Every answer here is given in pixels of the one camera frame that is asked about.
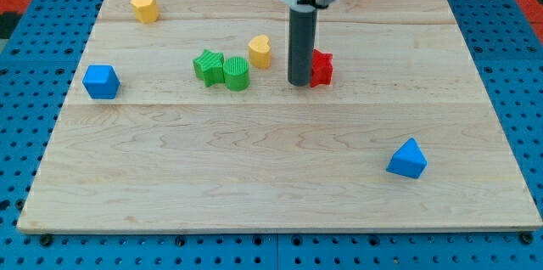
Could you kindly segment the gray cylindrical pusher tool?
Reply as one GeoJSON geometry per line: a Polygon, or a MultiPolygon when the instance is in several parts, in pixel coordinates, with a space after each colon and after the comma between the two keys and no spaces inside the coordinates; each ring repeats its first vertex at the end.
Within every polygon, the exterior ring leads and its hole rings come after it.
{"type": "Polygon", "coordinates": [[[289,11],[288,82],[303,87],[311,81],[317,11],[289,11]]]}

